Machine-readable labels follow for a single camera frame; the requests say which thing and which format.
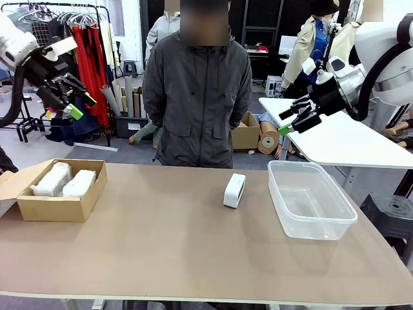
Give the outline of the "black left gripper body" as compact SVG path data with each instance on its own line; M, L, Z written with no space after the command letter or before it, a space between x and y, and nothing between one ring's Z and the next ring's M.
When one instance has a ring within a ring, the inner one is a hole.
M60 59L51 61L42 53L32 53L24 60L25 79L35 87L58 89L68 72L68 64Z

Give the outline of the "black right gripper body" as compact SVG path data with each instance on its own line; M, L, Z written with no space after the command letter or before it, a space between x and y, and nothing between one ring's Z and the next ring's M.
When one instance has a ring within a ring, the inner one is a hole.
M336 84L312 85L310 98L316 105L316 112L326 116L331 116L347 107L347 102Z

